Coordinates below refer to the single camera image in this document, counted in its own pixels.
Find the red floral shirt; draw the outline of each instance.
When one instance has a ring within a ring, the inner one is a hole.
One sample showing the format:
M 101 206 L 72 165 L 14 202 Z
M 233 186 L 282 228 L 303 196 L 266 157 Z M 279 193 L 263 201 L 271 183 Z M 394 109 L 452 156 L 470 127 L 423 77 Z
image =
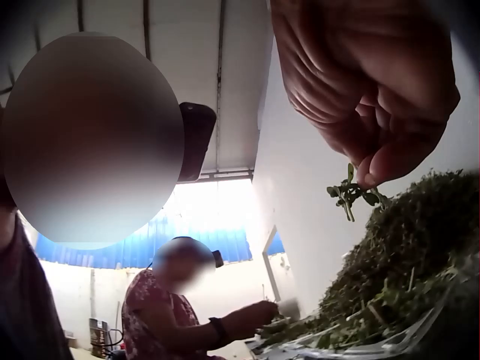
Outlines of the red floral shirt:
M 172 308 L 178 326 L 199 325 L 192 306 L 183 295 L 162 289 L 155 281 L 152 270 L 142 270 L 128 287 L 122 306 L 123 341 L 128 360 L 219 359 L 207 356 L 206 351 L 189 355 L 168 352 L 138 317 L 138 310 L 146 304 L 159 302 L 167 303 Z

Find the fingernail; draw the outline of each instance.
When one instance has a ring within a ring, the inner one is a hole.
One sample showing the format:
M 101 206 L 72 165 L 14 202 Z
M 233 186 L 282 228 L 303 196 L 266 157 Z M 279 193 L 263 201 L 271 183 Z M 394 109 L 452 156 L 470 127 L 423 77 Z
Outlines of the fingernail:
M 375 179 L 373 178 L 372 174 L 365 175 L 364 181 L 368 186 L 374 186 L 375 185 Z

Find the black wristband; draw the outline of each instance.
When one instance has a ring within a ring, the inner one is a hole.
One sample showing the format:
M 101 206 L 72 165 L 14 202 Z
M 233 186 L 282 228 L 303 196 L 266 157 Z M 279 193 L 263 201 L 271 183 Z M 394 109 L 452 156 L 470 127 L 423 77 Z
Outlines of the black wristband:
M 223 327 L 222 321 L 216 317 L 211 317 L 208 320 L 210 320 L 210 323 L 215 328 L 215 331 L 218 334 L 218 340 L 216 341 L 214 346 L 224 344 L 228 339 L 228 334 L 225 328 Z

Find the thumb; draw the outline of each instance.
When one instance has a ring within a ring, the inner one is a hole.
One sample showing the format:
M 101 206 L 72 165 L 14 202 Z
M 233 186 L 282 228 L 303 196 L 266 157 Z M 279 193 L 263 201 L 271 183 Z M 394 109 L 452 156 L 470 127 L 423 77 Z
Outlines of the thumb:
M 438 141 L 408 136 L 386 143 L 362 161 L 357 170 L 358 184 L 369 189 L 409 174 L 435 149 Z

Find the white ceiling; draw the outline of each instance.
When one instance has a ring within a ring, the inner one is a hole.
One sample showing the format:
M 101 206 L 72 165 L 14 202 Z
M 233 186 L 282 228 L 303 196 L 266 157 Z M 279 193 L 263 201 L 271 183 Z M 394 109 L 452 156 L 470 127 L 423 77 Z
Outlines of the white ceiling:
M 84 30 L 117 36 L 145 55 L 143 2 L 84 0 Z M 217 111 L 221 0 L 150 0 L 151 60 L 180 102 Z M 78 31 L 77 1 L 62 1 L 37 20 L 41 46 Z M 252 169 L 258 143 L 257 114 L 271 45 L 265 1 L 226 0 L 221 62 L 220 113 L 203 172 Z M 16 77 L 35 55 L 33 24 L 23 26 L 8 60 Z M 10 86 L 6 67 L 0 90 Z M 5 106 L 8 95 L 0 96 Z

